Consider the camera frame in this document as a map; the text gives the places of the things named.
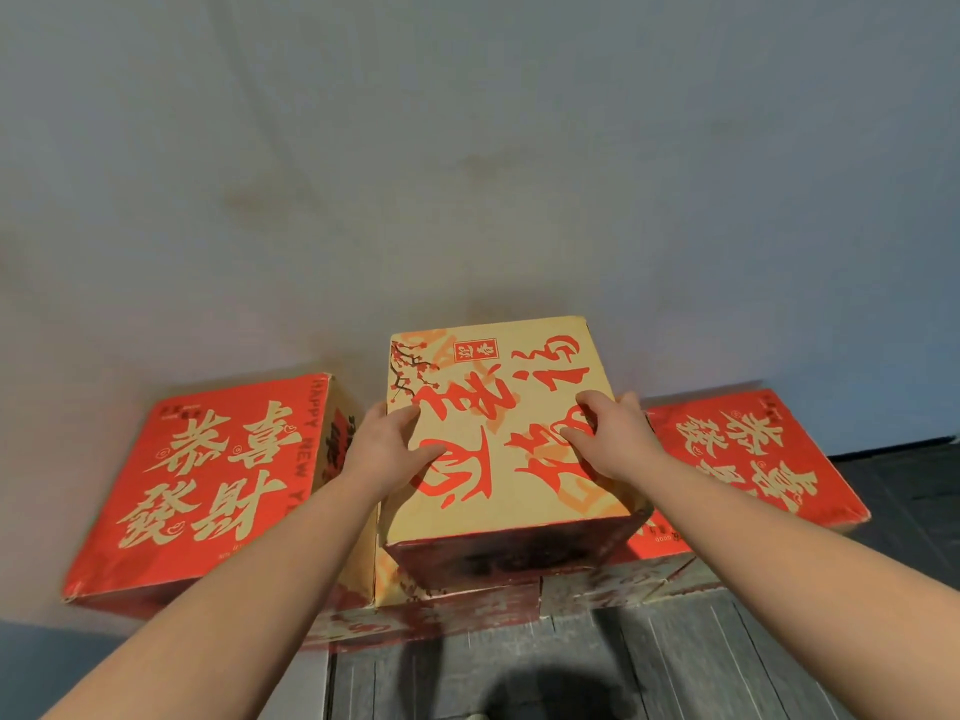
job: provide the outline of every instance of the forearm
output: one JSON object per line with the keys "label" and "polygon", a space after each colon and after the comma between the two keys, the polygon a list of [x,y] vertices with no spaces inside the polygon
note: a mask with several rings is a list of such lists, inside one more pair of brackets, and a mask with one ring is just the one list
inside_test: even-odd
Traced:
{"label": "forearm", "polygon": [[379,497],[343,473],[191,586],[48,717],[257,717]]}
{"label": "forearm", "polygon": [[631,482],[824,685],[866,718],[953,716],[960,594],[667,455]]}

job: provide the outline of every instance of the left hand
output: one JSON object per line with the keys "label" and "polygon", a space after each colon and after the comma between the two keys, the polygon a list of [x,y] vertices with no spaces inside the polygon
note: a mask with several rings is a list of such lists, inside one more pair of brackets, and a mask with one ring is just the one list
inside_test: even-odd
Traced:
{"label": "left hand", "polygon": [[351,480],[369,486],[377,500],[410,482],[447,451],[441,444],[407,449],[419,416],[420,406],[417,404],[388,414],[386,402],[381,401],[369,408],[354,435],[346,452],[343,471],[352,476]]}

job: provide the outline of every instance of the red square logo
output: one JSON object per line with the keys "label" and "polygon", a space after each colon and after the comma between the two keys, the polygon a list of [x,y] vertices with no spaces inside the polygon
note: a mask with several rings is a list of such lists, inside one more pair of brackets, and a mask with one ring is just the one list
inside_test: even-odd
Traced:
{"label": "red square logo", "polygon": [[453,344],[453,360],[458,364],[463,361],[485,361],[499,357],[496,338],[458,340]]}

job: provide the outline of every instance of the wooden floor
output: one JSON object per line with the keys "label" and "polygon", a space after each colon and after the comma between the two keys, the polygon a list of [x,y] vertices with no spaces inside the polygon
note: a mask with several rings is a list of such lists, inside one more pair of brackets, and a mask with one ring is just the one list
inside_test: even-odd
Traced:
{"label": "wooden floor", "polygon": [[[854,537],[960,589],[960,447],[838,467],[873,513]],[[331,662],[330,720],[852,717],[726,590]]]}

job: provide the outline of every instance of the human arm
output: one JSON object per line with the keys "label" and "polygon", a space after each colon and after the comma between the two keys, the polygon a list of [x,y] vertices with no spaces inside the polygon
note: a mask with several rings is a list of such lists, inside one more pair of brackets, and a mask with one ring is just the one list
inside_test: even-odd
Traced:
{"label": "human arm", "polygon": [[339,477],[194,583],[45,717],[256,718],[371,511],[443,452],[407,449],[418,413],[370,409]]}
{"label": "human arm", "polygon": [[564,430],[597,472],[659,508],[750,612],[858,717],[954,718],[960,592],[721,483],[664,452],[633,394],[578,395],[595,436]]}

